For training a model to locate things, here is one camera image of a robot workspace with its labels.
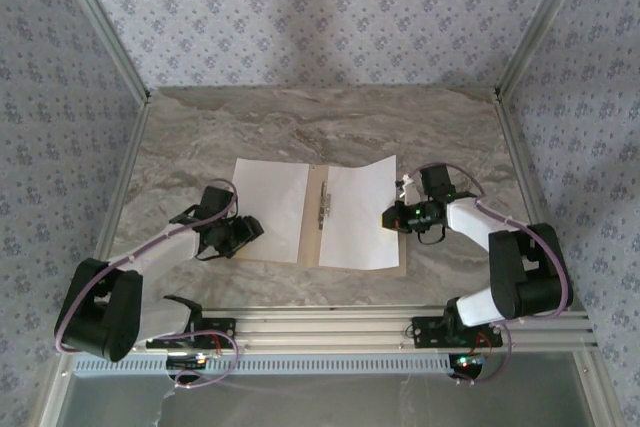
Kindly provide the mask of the white paper sheet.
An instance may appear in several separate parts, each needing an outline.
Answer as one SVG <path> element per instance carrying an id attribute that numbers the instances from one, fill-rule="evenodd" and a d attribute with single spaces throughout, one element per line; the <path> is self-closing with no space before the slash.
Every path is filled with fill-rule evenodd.
<path id="1" fill-rule="evenodd" d="M 309 166 L 239 158 L 233 183 L 239 214 L 259 221 L 264 233 L 243 247 L 243 260 L 290 263 L 298 260 Z"/>
<path id="2" fill-rule="evenodd" d="M 383 212 L 396 200 L 395 182 L 394 155 L 362 167 L 329 168 L 321 267 L 375 271 L 400 265 L 398 234 L 382 226 Z"/>

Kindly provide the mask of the brown cardboard folder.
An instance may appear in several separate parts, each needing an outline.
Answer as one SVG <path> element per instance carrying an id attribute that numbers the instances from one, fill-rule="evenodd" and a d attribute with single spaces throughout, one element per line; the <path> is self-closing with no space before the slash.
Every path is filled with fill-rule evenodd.
<path id="1" fill-rule="evenodd" d="M 375 274 L 386 274 L 391 276 L 403 276 L 406 273 L 407 266 L 407 247 L 406 239 L 403 235 L 398 234 L 399 250 L 400 250 L 400 265 L 395 268 L 375 271 L 359 271 L 349 269 L 337 269 L 321 267 L 319 265 L 319 253 L 321 244 L 322 230 L 318 229 L 318 208 L 321 183 L 327 181 L 329 165 L 313 165 L 309 166 L 306 198 L 304 203 L 304 212 L 302 216 L 302 226 L 300 235 L 300 244 L 298 252 L 298 260 L 295 264 L 290 263 L 276 263 L 276 264 L 288 264 L 296 266 L 302 269 L 334 269 L 339 271 L 356 271 L 356 272 L 372 272 Z"/>

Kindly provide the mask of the metal cabinet hinge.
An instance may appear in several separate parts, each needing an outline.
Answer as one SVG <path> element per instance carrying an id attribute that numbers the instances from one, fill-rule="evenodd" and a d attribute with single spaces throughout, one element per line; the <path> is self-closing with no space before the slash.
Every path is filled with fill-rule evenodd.
<path id="1" fill-rule="evenodd" d="M 323 181 L 321 183 L 318 217 L 317 217 L 319 230 L 324 229 L 325 222 L 330 215 L 331 199 L 332 199 L 332 196 L 328 191 L 328 182 Z"/>

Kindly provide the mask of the grey metal panel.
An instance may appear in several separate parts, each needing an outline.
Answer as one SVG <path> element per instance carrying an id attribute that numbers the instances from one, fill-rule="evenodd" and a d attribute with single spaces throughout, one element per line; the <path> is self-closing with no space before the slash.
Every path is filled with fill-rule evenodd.
<path id="1" fill-rule="evenodd" d="M 385 372 L 298 373 L 288 357 L 250 356 L 237 375 L 176 388 L 158 357 L 63 364 L 36 427 L 627 427 L 598 358 L 492 357 L 476 384 L 386 356 Z"/>

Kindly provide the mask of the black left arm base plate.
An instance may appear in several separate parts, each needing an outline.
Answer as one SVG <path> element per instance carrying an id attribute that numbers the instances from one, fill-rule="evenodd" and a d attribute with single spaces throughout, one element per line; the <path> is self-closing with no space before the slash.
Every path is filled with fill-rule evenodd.
<path id="1" fill-rule="evenodd" d="M 205 318 L 191 320 L 185 329 L 184 334 L 188 337 L 180 339 L 154 339 L 146 342 L 148 349 L 204 349 L 219 350 L 231 349 L 228 339 L 220 337 L 218 334 L 205 334 L 193 336 L 193 332 L 203 330 L 216 330 L 225 333 L 229 337 L 235 337 L 236 320 L 234 318 Z"/>

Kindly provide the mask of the aluminium table side rail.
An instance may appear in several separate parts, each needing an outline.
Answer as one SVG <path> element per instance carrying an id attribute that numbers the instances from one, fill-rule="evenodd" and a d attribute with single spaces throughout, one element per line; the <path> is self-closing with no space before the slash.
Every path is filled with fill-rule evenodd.
<path id="1" fill-rule="evenodd" d="M 503 136 L 516 172 L 521 196 L 530 223 L 552 221 L 539 202 L 539 182 L 529 172 L 531 160 L 525 143 L 519 138 L 517 123 L 497 93 L 492 94 Z M 588 314 L 574 295 L 573 305 L 561 316 L 549 320 L 510 321 L 508 327 L 518 352 L 595 352 L 598 350 Z"/>
<path id="2" fill-rule="evenodd" d="M 94 256 L 96 258 L 108 258 L 111 251 L 119 219 L 125 203 L 125 197 L 131 180 L 133 169 L 136 163 L 138 150 L 144 135 L 147 118 L 149 115 L 149 100 L 145 100 L 138 110 L 131 138 L 125 150 L 124 159 L 120 168 L 113 195 L 110 200 L 106 217 L 98 237 Z"/>

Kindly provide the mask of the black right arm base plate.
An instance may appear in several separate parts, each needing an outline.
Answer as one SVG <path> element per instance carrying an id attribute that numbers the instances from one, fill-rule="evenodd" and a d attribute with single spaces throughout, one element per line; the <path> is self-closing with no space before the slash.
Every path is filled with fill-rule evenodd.
<path id="1" fill-rule="evenodd" d="M 500 331 L 488 324 L 467 327 L 445 317 L 413 317 L 411 332 L 416 348 L 502 347 Z"/>

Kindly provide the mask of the aluminium mounting rail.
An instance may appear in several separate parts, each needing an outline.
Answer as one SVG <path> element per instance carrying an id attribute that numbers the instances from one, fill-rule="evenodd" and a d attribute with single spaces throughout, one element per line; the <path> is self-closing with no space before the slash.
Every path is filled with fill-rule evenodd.
<path id="1" fill-rule="evenodd" d="M 257 354 L 385 354 L 416 349 L 439 353 L 463 353 L 468 348 L 416 348 L 411 335 L 413 317 L 439 317 L 442 310 L 417 306 L 354 307 L 272 307 L 206 309 L 202 318 L 234 318 L 235 337 L 218 334 L 250 355 Z M 506 324 L 502 347 L 480 347 L 503 352 L 514 346 Z M 131 352 L 173 351 L 175 353 L 210 352 L 204 349 L 148 349 L 146 344 Z"/>

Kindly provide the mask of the aluminium frame post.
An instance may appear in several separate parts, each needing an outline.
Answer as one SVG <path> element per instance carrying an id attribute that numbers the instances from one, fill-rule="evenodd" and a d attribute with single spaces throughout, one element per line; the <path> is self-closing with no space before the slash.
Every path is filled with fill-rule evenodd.
<path id="1" fill-rule="evenodd" d="M 78 0 L 91 26 L 134 97 L 145 104 L 149 92 L 100 0 Z"/>
<path id="2" fill-rule="evenodd" d="M 526 25 L 520 42 L 495 86 L 495 95 L 498 101 L 504 103 L 513 95 L 519 80 L 526 72 L 565 1 L 540 0 Z"/>

